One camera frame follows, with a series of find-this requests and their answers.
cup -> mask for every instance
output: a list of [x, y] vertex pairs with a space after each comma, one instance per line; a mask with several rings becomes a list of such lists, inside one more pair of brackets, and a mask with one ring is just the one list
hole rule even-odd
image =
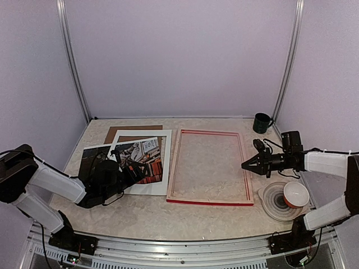
[[274, 123], [267, 114], [257, 113], [254, 117], [253, 131], [256, 133], [265, 133]]
[[291, 208], [301, 208], [309, 203], [309, 192], [299, 182], [289, 182], [284, 186], [284, 201]]

metal rail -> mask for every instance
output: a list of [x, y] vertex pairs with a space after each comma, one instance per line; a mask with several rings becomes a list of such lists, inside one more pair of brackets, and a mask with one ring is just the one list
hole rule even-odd
[[66, 9], [65, 9], [65, 0], [57, 0], [57, 12], [60, 19], [60, 26], [63, 41], [65, 43], [66, 55], [68, 60], [68, 65], [70, 66], [71, 76], [75, 84], [76, 94], [79, 99], [82, 113], [84, 114], [87, 124], [91, 121], [91, 113], [86, 102], [84, 91], [82, 90], [79, 73], [77, 71], [75, 57], [73, 56], [70, 31], [68, 29]]
[[296, 56], [299, 34], [302, 24], [303, 9], [304, 9], [304, 0], [297, 0], [296, 13], [294, 17], [292, 37], [291, 37], [291, 43], [289, 45], [286, 67], [284, 69], [284, 74], [282, 77], [282, 81], [280, 83], [279, 95], [272, 115], [272, 118], [274, 119], [275, 122], [279, 117], [279, 113], [283, 105], [284, 96], [286, 95], [287, 92], [289, 78], [291, 76], [291, 72], [293, 68], [294, 58]]
[[[83, 268], [266, 268], [266, 259], [282, 256], [271, 255], [267, 238], [270, 235], [254, 236], [241, 239], [212, 240], [212, 241], [152, 241], [116, 238], [96, 234], [99, 238], [98, 247], [94, 256], [81, 255], [84, 261]], [[45, 241], [50, 233], [45, 232]], [[337, 244], [337, 236], [333, 228], [325, 228], [322, 243], [331, 244], [336, 268], [343, 269], [340, 246]], [[68, 254], [76, 254], [63, 249], [58, 249], [46, 244], [49, 258], [60, 260]], [[24, 259], [21, 269], [30, 268], [34, 253], [43, 255], [42, 232], [39, 224], [35, 223], [31, 228], [24, 250]]]

black cable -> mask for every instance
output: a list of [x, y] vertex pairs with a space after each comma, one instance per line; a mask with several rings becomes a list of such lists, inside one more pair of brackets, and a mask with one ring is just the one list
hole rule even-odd
[[265, 138], [265, 139], [263, 139], [263, 141], [269, 142], [269, 143], [273, 144], [274, 146], [276, 146], [276, 147], [278, 147], [280, 149], [283, 149], [282, 146], [278, 145], [277, 143], [273, 142], [272, 140], [269, 140], [269, 139]]
[[114, 202], [115, 202], [115, 201], [117, 201], [118, 199], [121, 199], [124, 195], [125, 195], [125, 192], [124, 192], [124, 191], [122, 191], [122, 193], [121, 193], [121, 196], [120, 196], [120, 197], [116, 198], [116, 199], [115, 199], [115, 200], [113, 200], [111, 203], [103, 203], [102, 205], [103, 205], [103, 206], [109, 206], [110, 204], [114, 203]]
[[319, 235], [319, 241], [318, 241], [318, 246], [316, 247], [316, 250], [315, 250], [315, 253], [314, 255], [312, 256], [312, 258], [307, 262], [305, 263], [304, 265], [308, 265], [309, 263], [311, 263], [313, 261], [313, 259], [315, 258], [316, 254], [318, 253], [318, 250], [319, 250], [319, 247], [320, 247], [320, 242], [321, 242], [321, 235], [323, 233], [323, 227], [320, 228], [320, 235]]
[[6, 154], [6, 153], [11, 153], [11, 152], [21, 152], [21, 153], [29, 154], [29, 155], [31, 155], [32, 157], [35, 156], [33, 153], [28, 152], [28, 151], [24, 151], [24, 150], [6, 150], [6, 151], [3, 151], [3, 152], [0, 152], [0, 156], [1, 156], [1, 155], [4, 155], [4, 154]]
[[[277, 146], [278, 148], [283, 149], [282, 146], [278, 145], [277, 143], [273, 142], [272, 140], [265, 138], [265, 139], [263, 139], [263, 141], [269, 142], [269, 143]], [[334, 153], [334, 154], [346, 154], [346, 155], [349, 155], [349, 154], [350, 155], [358, 155], [359, 154], [359, 151], [349, 153], [349, 152], [344, 152], [344, 151], [321, 150], [317, 147], [314, 147], [313, 149], [310, 149], [310, 150], [305, 150], [304, 153], [311, 152], [311, 151], [319, 151], [319, 152]]]
[[311, 151], [319, 151], [319, 152], [325, 152], [325, 153], [335, 153], [335, 154], [345, 154], [345, 155], [357, 155], [359, 154], [359, 151], [356, 152], [344, 152], [344, 151], [332, 151], [332, 150], [321, 150], [317, 147], [314, 147], [313, 149], [307, 150], [305, 152], [311, 152]]
[[46, 263], [48, 265], [48, 267], [50, 269], [52, 269], [50, 263], [49, 263], [49, 260], [47, 259], [47, 254], [46, 254], [46, 248], [45, 248], [45, 232], [44, 232], [44, 226], [40, 223], [40, 226], [41, 226], [41, 231], [42, 231], [42, 235], [43, 235], [43, 249], [44, 249], [44, 256], [45, 256], [45, 260], [46, 260]]
[[319, 247], [320, 247], [320, 242], [321, 242], [321, 235], [322, 235], [322, 233], [323, 233], [323, 227], [320, 228], [320, 235], [319, 235], [319, 240], [318, 240], [318, 246], [316, 247], [315, 253], [314, 253], [314, 255], [311, 257], [311, 259], [310, 259], [307, 263], [304, 263], [304, 264], [302, 264], [302, 265], [293, 266], [294, 268], [303, 268], [304, 266], [307, 266], [309, 263], [311, 263], [311, 262], [314, 260], [315, 256], [316, 256], [317, 253], [318, 253]]
[[92, 170], [92, 168], [93, 168], [93, 166], [94, 166], [94, 163], [95, 163], [95, 160], [96, 160], [96, 158], [97, 158], [97, 156], [99, 156], [99, 155], [101, 155], [101, 154], [104, 154], [105, 155], [105, 157], [107, 158], [107, 155], [104, 153], [104, 152], [99, 152], [99, 153], [97, 153], [96, 155], [95, 155], [95, 158], [93, 158], [93, 160], [92, 160], [92, 162], [91, 162], [91, 165], [90, 165], [90, 169], [89, 169], [89, 173], [88, 173], [88, 178], [90, 177], [90, 175], [91, 175], [91, 170]]
[[300, 175], [297, 175], [297, 174], [294, 172], [294, 170], [293, 170], [293, 173], [295, 174], [295, 176], [294, 176], [294, 175], [284, 175], [284, 174], [282, 174], [280, 171], [278, 171], [278, 174], [280, 174], [281, 176], [286, 177], [286, 178], [295, 178], [295, 179], [300, 179], [300, 178], [301, 178], [301, 176], [300, 176]]
[[271, 237], [274, 237], [275, 234], [280, 235], [277, 231], [275, 231], [274, 233], [271, 234]]
[[267, 146], [269, 148], [269, 153], [272, 154], [273, 153], [273, 148], [269, 144], [267, 144]]

brown board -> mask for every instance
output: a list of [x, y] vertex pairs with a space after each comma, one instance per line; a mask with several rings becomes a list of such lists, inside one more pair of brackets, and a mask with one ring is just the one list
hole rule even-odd
[[[116, 132], [118, 130], [162, 130], [163, 126], [162, 125], [149, 125], [149, 126], [111, 126], [108, 130], [106, 139], [104, 144], [111, 144], [114, 140], [114, 137], [116, 135]], [[138, 136], [138, 137], [134, 137], [134, 136], [121, 136], [118, 140], [118, 142], [127, 142], [127, 141], [134, 141], [134, 140], [139, 140], [139, 139], [146, 139], [146, 138], [150, 138], [150, 136]], [[158, 137], [158, 144], [159, 144], [159, 149], [161, 149], [161, 144], [160, 143], [162, 141], [161, 137]]]

purple wall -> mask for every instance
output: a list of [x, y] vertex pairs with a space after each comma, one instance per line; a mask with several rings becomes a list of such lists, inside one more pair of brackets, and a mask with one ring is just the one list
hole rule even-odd
[[[297, 129], [306, 149], [359, 150], [359, 1], [306, 0], [291, 80], [278, 126]], [[319, 206], [345, 190], [343, 178], [306, 173]], [[357, 268], [359, 218], [336, 228]]]
[[67, 1], [92, 115], [271, 114], [295, 6], [295, 0]]
[[[0, 151], [30, 144], [63, 169], [84, 128], [55, 1], [0, 1]], [[0, 203], [0, 267], [15, 268], [31, 221]]]

